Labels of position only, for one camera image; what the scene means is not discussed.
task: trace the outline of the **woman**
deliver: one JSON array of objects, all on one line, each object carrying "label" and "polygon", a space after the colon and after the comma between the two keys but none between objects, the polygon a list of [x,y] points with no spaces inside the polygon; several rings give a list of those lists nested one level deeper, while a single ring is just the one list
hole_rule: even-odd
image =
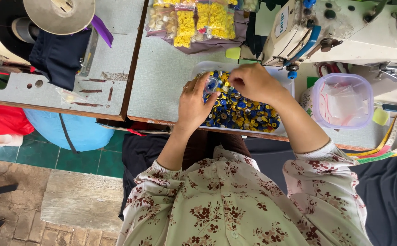
[{"label": "woman", "polygon": [[117,245],[371,245],[365,205],[355,191],[358,179],[348,168],[355,162],[259,64],[240,66],[229,80],[243,96],[279,112],[296,156],[283,167],[288,196],[250,154],[222,146],[213,159],[182,170],[188,139],[219,95],[203,103],[208,76],[184,86],[173,133],[153,165],[136,177]]}]

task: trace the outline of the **forearm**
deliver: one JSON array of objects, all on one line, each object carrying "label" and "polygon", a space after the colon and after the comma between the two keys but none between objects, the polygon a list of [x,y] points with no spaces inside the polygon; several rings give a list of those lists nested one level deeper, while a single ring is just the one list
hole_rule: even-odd
[{"label": "forearm", "polygon": [[286,90],[278,93],[271,105],[279,113],[295,153],[308,153],[329,142],[329,136]]},{"label": "forearm", "polygon": [[171,136],[158,157],[159,165],[171,171],[179,171],[182,168],[183,154],[191,134],[174,126]]}]

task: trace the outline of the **green tile floor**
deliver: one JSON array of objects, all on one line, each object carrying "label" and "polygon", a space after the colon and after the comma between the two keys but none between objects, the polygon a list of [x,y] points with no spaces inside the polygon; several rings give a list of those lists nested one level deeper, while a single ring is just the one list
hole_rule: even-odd
[{"label": "green tile floor", "polygon": [[124,134],[128,133],[115,130],[105,147],[73,154],[70,150],[48,142],[34,131],[24,136],[20,147],[0,147],[0,161],[122,178],[122,141]]}]

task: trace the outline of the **left hand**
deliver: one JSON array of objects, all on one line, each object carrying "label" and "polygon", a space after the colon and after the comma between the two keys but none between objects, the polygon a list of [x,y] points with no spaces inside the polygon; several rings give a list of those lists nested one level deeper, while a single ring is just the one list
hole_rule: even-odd
[{"label": "left hand", "polygon": [[220,92],[211,94],[204,103],[203,89],[208,78],[209,72],[186,83],[179,99],[179,119],[174,125],[175,128],[192,134],[209,116]]}]

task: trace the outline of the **hand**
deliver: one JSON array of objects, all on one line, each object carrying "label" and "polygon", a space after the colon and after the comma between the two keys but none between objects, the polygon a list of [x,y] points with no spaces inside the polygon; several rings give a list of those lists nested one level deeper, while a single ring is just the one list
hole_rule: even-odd
[{"label": "hand", "polygon": [[273,105],[273,100],[289,92],[261,64],[246,64],[234,69],[229,76],[232,86],[246,98]]},{"label": "hand", "polygon": [[186,83],[179,99],[179,119],[175,128],[186,130],[192,134],[199,127],[211,112],[220,92],[211,94],[206,103],[203,100],[203,89],[209,78],[209,72]]}]

